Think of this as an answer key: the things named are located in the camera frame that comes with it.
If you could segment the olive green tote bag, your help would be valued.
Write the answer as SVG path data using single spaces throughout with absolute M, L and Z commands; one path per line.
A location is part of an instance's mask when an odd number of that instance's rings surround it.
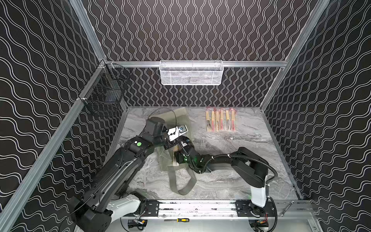
M 174 128 L 176 126 L 181 127 L 182 125 L 184 125 L 184 128 L 188 129 L 186 136 L 189 137 L 191 140 L 193 139 L 191 121 L 189 119 L 188 112 L 184 107 L 175 110 L 168 107 L 160 107 L 155 109 L 149 117 L 158 117 L 163 119 L 167 123 L 168 128 Z M 178 195 L 184 196 L 191 192 L 191 190 L 197 183 L 197 179 L 194 171 L 191 170 L 186 162 L 179 164 L 176 161 L 176 152 L 180 150 L 181 147 L 179 145 L 176 145 L 168 150 L 165 150 L 163 147 L 157 148 L 156 152 L 160 164 L 160 169 L 162 171 L 168 172 L 171 191 Z M 176 172 L 179 170 L 186 170 L 190 176 L 188 183 L 182 189 L 178 188 L 176 182 Z

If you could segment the aluminium corner frame post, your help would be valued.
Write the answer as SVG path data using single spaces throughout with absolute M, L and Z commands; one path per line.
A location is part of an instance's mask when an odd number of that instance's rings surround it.
M 95 33 L 94 27 L 88 17 L 88 13 L 83 5 L 83 1 L 81 0 L 71 0 L 70 1 L 71 6 L 73 7 L 79 21 L 81 24 L 81 27 L 83 28 L 85 34 L 87 35 L 88 41 L 90 45 L 93 48 L 93 51 L 95 53 L 95 56 L 99 60 L 107 61 L 107 58 L 103 52 L 103 49 L 101 47 L 101 44 L 97 38 L 97 35 Z

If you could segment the folding fan with pink paper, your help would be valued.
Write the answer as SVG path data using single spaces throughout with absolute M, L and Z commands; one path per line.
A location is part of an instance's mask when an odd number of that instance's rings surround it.
M 211 110 L 211 130 L 215 131 L 215 110 Z

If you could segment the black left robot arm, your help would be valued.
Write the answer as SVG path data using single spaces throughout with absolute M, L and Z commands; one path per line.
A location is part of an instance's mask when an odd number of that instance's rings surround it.
M 97 173 L 90 190 L 69 200 L 71 220 L 84 232 L 106 231 L 114 220 L 114 211 L 108 207 L 113 197 L 130 182 L 155 148 L 174 147 L 187 131 L 185 125 L 168 128 L 161 118 L 147 119 L 141 133 L 120 147 Z

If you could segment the yellow handled screwdriver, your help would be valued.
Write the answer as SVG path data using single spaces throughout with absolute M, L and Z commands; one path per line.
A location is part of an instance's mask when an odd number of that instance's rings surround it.
M 164 221 L 190 222 L 189 218 L 165 219 Z

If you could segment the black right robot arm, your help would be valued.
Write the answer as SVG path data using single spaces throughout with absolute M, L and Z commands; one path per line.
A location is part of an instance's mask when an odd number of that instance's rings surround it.
M 254 217 L 266 215 L 265 206 L 268 200 L 267 186 L 278 178 L 277 171 L 262 157 L 253 151 L 240 147 L 237 151 L 219 155 L 201 155 L 188 138 L 178 140 L 179 149 L 175 153 L 179 164 L 186 163 L 193 174 L 211 173 L 217 170 L 234 170 L 249 186 L 250 203 L 247 210 Z

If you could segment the horizontal aluminium back bar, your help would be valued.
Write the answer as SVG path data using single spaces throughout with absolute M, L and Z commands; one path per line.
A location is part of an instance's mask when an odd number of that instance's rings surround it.
M 234 67 L 286 67 L 288 64 L 286 61 L 108 61 L 107 64 L 112 66 L 120 66 L 124 68 L 160 68 L 163 65 L 178 65 L 180 67 L 186 66 L 198 66 L 201 67 L 212 67 L 221 65 L 225 68 L 234 68 Z

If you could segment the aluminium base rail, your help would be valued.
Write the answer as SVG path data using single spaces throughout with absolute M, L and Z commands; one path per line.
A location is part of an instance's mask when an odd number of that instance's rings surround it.
M 146 200 L 127 219 L 282 219 L 312 216 L 308 201 L 268 200 L 264 208 L 250 200 Z

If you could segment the right aluminium frame post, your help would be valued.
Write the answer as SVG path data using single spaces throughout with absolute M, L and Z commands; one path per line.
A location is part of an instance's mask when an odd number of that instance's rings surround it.
M 283 82 L 286 74 L 292 67 L 294 61 L 298 57 L 300 51 L 302 50 L 303 46 L 305 45 L 306 41 L 308 40 L 311 32 L 313 31 L 314 27 L 317 25 L 319 19 L 321 18 L 323 12 L 327 8 L 329 4 L 329 0 L 320 0 L 317 1 L 315 7 L 313 8 L 312 12 L 310 13 L 304 27 L 300 31 L 298 38 L 296 39 L 289 55 L 287 56 L 285 63 L 286 65 L 280 69 L 278 72 L 275 80 L 273 81 L 270 89 L 268 90 L 264 100 L 260 105 L 260 109 L 262 112 L 265 112 L 268 108 L 268 105 L 272 98 L 274 97 L 275 93 L 277 92 L 279 86 Z

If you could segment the left aluminium side bar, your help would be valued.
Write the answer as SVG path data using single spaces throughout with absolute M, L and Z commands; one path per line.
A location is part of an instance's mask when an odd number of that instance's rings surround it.
M 27 175 L 13 194 L 12 198 L 1 213 L 1 231 L 9 232 L 21 214 L 24 206 L 36 189 L 42 175 L 48 168 L 57 150 L 66 138 L 72 125 L 75 123 L 82 109 L 84 108 L 83 99 L 89 98 L 94 84 L 98 81 L 105 64 L 102 62 L 91 76 L 84 89 L 75 100 L 74 104 L 60 123 L 51 139 L 48 141 L 35 163 L 28 171 Z

